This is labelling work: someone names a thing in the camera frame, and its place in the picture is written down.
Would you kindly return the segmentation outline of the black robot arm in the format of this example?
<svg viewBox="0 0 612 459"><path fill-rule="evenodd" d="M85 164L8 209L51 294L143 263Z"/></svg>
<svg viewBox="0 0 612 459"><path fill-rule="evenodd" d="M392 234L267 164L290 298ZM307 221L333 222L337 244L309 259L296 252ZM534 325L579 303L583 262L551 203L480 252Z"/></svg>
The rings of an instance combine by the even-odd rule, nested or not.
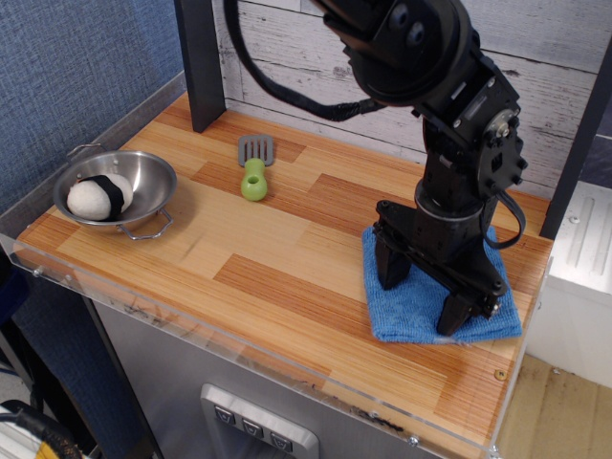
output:
<svg viewBox="0 0 612 459"><path fill-rule="evenodd" d="M498 204L526 222L509 188L526 161L518 95L480 48L458 1L322 1L325 25L345 46L361 89L384 106L410 106L423 121L426 169L413 207L377 205L376 261L390 289L412 267L448 289L437 330L453 335L490 317L507 284L486 256Z"/></svg>

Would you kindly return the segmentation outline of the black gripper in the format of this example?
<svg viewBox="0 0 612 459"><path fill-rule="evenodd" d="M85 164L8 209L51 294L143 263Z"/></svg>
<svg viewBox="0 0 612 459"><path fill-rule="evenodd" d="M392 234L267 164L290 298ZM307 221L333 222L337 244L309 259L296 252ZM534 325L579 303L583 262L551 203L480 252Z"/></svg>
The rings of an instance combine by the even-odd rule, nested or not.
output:
<svg viewBox="0 0 612 459"><path fill-rule="evenodd" d="M441 208L417 185L411 208L388 200L376 205L375 258L379 282L390 290L404 281L414 266L449 290L436 330L453 335L470 317L490 318L500 309L508 284L487 257L485 248L507 249L487 231L496 205L510 204L502 191L463 210Z"/></svg>

